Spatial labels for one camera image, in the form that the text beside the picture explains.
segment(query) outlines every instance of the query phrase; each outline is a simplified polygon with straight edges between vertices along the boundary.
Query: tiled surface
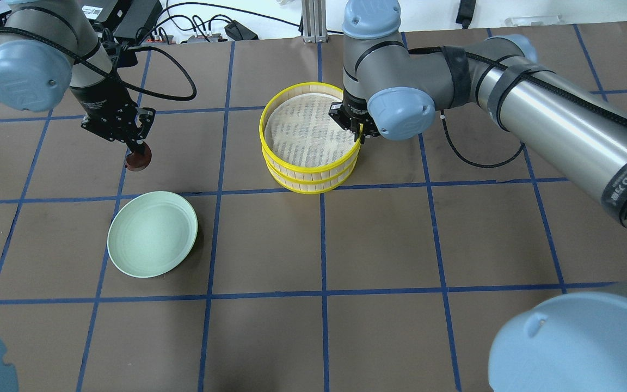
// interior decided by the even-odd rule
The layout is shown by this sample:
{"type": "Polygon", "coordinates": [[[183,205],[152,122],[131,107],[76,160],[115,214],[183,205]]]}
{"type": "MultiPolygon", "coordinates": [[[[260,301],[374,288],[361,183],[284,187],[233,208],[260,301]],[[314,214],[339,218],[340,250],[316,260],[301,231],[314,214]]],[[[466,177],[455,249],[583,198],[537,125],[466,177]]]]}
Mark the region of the tiled surface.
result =
{"type": "MultiPolygon", "coordinates": [[[[627,23],[406,39],[465,45],[510,32],[627,110],[627,23]]],[[[159,111],[145,171],[122,170],[122,144],[64,117],[81,113],[73,100],[33,121],[0,109],[0,336],[22,390],[483,392],[505,321],[627,278],[627,231],[535,149],[475,169],[453,156],[439,121],[405,142],[369,140],[325,196],[283,192],[261,157],[261,109],[291,84],[339,85],[341,37],[321,45],[320,62],[318,45],[300,38],[168,49],[200,95],[132,93],[159,111]],[[124,203],[156,189],[194,206],[196,245],[169,273],[130,278],[105,255],[107,229],[124,203]]],[[[125,80],[187,93],[160,54],[148,58],[121,70],[125,80]]],[[[518,148],[477,107],[446,116],[474,161],[518,148]]]]}

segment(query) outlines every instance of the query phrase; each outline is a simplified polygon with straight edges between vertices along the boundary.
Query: clear plastic piece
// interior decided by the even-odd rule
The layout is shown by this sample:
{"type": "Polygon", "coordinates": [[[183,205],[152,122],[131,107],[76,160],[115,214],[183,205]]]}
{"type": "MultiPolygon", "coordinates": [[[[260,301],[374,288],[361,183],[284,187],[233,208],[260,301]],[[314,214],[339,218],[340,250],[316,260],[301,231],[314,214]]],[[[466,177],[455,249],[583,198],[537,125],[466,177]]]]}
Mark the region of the clear plastic piece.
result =
{"type": "Polygon", "coordinates": [[[525,16],[525,17],[508,17],[505,19],[505,26],[550,26],[560,25],[563,22],[562,15],[543,15],[543,16],[525,16]]]}

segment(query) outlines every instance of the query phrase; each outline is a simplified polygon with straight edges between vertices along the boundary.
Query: yellow trim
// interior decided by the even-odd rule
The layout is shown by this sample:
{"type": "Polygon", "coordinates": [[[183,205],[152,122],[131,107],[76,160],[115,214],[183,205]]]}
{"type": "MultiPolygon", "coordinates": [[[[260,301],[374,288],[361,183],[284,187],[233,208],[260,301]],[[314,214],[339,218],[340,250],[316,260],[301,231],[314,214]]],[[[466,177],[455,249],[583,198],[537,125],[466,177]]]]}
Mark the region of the yellow trim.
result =
{"type": "Polygon", "coordinates": [[[291,188],[290,186],[287,186],[286,184],[282,183],[282,181],[279,181],[279,179],[276,176],[272,176],[272,179],[274,179],[274,181],[276,181],[279,185],[281,185],[283,188],[289,189],[289,191],[295,192],[295,193],[301,193],[301,194],[321,194],[321,193],[326,193],[328,191],[332,191],[335,188],[338,188],[338,186],[341,186],[345,183],[345,181],[348,181],[348,178],[350,178],[350,176],[352,175],[353,170],[351,170],[347,176],[345,176],[345,178],[340,181],[339,183],[335,184],[335,186],[331,186],[330,188],[326,188],[326,189],[321,189],[320,191],[302,191],[301,189],[294,189],[291,188]]]}
{"type": "Polygon", "coordinates": [[[276,154],[274,154],[274,152],[272,152],[272,150],[268,146],[268,143],[266,142],[266,136],[265,136],[266,117],[268,117],[269,119],[269,115],[270,115],[269,112],[274,111],[274,109],[276,109],[276,107],[273,107],[273,105],[275,102],[277,102],[277,100],[281,96],[283,96],[284,94],[287,94],[289,91],[292,91],[293,89],[298,89],[298,88],[306,87],[306,86],[320,86],[320,87],[326,87],[327,89],[333,89],[334,91],[338,92],[338,99],[342,100],[343,91],[339,89],[338,87],[333,86],[332,84],[321,83],[321,82],[306,82],[306,83],[295,84],[294,86],[287,87],[286,89],[282,90],[268,102],[268,104],[266,105],[266,108],[263,110],[263,113],[261,114],[261,121],[259,123],[259,129],[260,129],[261,145],[263,149],[265,150],[266,154],[268,154],[268,156],[272,158],[272,161],[276,161],[276,163],[279,164],[280,166],[286,167],[287,169],[293,170],[295,172],[313,174],[313,173],[320,173],[322,171],[324,172],[326,170],[331,170],[340,166],[341,163],[344,163],[356,151],[359,151],[359,147],[361,146],[361,138],[358,138],[353,148],[351,148],[350,151],[346,153],[342,158],[338,159],[337,161],[333,163],[326,164],[326,166],[318,166],[318,167],[295,166],[294,164],[283,161],[276,154]]]}
{"type": "Polygon", "coordinates": [[[298,183],[299,185],[306,185],[306,186],[316,186],[316,185],[319,185],[319,184],[322,184],[322,183],[325,183],[325,182],[335,181],[343,173],[345,173],[346,170],[348,170],[348,169],[350,169],[350,170],[355,169],[355,164],[356,164],[356,158],[353,159],[353,161],[351,161],[350,164],[345,166],[344,169],[342,169],[338,174],[335,174],[334,176],[328,177],[328,178],[323,179],[323,180],[306,181],[306,180],[300,180],[300,179],[293,179],[292,177],[290,177],[290,176],[284,174],[283,172],[279,171],[276,167],[272,166],[271,162],[266,159],[266,165],[268,166],[268,168],[272,169],[272,171],[274,171],[275,173],[279,174],[282,178],[286,179],[287,181],[291,181],[293,183],[298,183]]]}
{"type": "Polygon", "coordinates": [[[321,179],[321,180],[301,180],[301,179],[293,178],[292,176],[289,176],[288,174],[285,174],[285,173],[281,172],[277,167],[272,165],[272,162],[269,161],[268,156],[266,156],[266,153],[264,152],[264,150],[261,149],[261,151],[263,152],[263,158],[265,159],[266,165],[268,167],[270,167],[271,169],[276,171],[277,174],[283,176],[288,181],[292,181],[294,183],[298,183],[298,184],[302,184],[302,185],[318,185],[319,183],[324,183],[326,181],[334,180],[334,179],[338,178],[341,174],[343,174],[350,166],[355,167],[355,164],[356,164],[356,157],[355,157],[355,159],[351,160],[350,163],[347,166],[343,167],[343,169],[339,173],[333,174],[333,176],[326,177],[326,178],[321,179]]]}

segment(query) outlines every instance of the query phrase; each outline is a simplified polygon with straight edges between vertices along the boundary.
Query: yellow and white basket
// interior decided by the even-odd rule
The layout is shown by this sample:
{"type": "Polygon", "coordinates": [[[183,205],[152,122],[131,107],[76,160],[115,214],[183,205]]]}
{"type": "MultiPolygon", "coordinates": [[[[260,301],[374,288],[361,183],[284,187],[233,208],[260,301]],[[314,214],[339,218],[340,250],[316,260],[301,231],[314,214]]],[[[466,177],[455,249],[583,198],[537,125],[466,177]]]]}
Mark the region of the yellow and white basket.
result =
{"type": "Polygon", "coordinates": [[[260,122],[263,158],[284,188],[316,194],[340,186],[352,173],[360,141],[328,116],[343,92],[330,84],[296,84],[277,94],[260,122]]]}

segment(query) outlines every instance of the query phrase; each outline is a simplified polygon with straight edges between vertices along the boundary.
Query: sticker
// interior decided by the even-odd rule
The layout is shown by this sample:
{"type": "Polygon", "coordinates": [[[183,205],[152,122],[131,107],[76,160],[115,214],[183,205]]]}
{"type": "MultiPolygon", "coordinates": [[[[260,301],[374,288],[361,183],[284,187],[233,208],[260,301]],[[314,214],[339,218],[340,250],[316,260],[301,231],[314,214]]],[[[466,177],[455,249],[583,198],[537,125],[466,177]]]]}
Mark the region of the sticker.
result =
{"type": "Polygon", "coordinates": [[[100,7],[91,7],[90,5],[84,5],[82,7],[82,11],[87,15],[87,19],[96,20],[98,15],[100,15],[103,8],[100,7]]]}

